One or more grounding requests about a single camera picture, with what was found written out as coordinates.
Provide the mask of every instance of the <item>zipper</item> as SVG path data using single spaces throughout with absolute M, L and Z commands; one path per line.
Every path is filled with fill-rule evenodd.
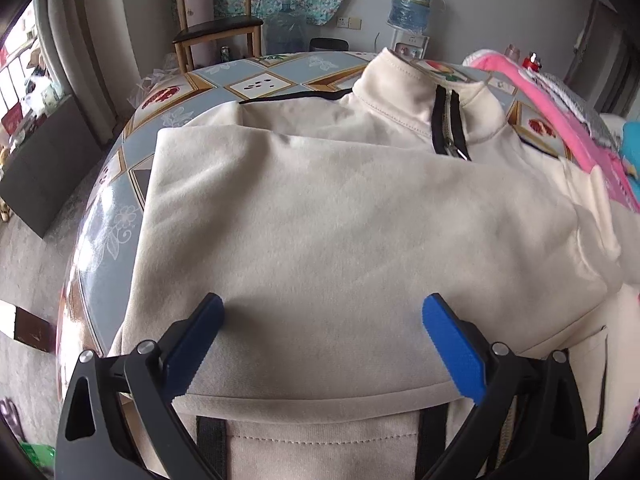
M 440 85 L 436 88 L 431 115 L 431 139 L 436 153 L 471 160 L 462 127 L 460 96 Z

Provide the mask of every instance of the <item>stitching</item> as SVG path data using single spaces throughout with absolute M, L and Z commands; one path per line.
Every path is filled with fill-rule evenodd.
M 351 440 L 349 442 L 300 442 L 295 440 L 279 440 L 277 438 L 260 438 L 257 436 L 246 436 L 246 435 L 228 435 L 233 438 L 244 438 L 247 440 L 261 440 L 264 442 L 278 442 L 281 444 L 303 444 L 306 446 L 343 446 L 344 444 L 368 444 L 369 442 L 378 442 L 382 440 L 389 440 L 392 438 L 402 438 L 406 436 L 416 436 L 417 433 L 405 433 L 401 435 L 390 435 L 383 436 L 380 438 L 370 438 L 367 440 Z

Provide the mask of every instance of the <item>black chair seat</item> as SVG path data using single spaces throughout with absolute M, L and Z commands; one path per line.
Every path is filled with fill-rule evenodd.
M 207 34 L 217 34 L 218 32 L 226 32 L 235 30 L 236 28 L 258 27 L 262 25 L 262 20 L 254 16 L 231 16 L 230 18 L 219 18 L 212 22 L 199 23 L 193 27 L 187 27 L 181 30 L 174 38 L 174 43 L 181 41 L 194 40 Z

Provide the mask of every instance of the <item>chair leg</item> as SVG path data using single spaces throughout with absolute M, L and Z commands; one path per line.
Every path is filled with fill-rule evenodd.
M 187 68 L 189 69 L 189 72 L 193 72 L 194 70 L 196 70 L 196 67 L 194 67 L 193 65 L 193 54 L 191 53 L 191 46 L 185 47 L 185 50 L 187 51 Z
M 262 55 L 262 27 L 254 27 L 254 57 Z
M 178 56 L 178 65 L 180 65 L 180 72 L 184 74 L 187 72 L 187 63 L 184 57 L 184 49 L 182 48 L 182 45 L 180 43 L 175 43 L 174 47 L 175 53 Z
M 252 34 L 246 35 L 246 52 L 248 56 L 255 56 L 254 54 L 254 38 Z

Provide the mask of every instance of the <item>plastic bag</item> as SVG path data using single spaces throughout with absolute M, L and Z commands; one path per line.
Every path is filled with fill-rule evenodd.
M 127 101 L 134 108 L 138 108 L 147 98 L 155 86 L 160 83 L 171 79 L 173 76 L 180 73 L 180 67 L 178 67 L 178 57 L 175 54 L 167 54 L 164 56 L 164 63 L 162 69 L 156 68 L 154 72 L 144 78 L 142 78 L 135 88 L 131 91 Z

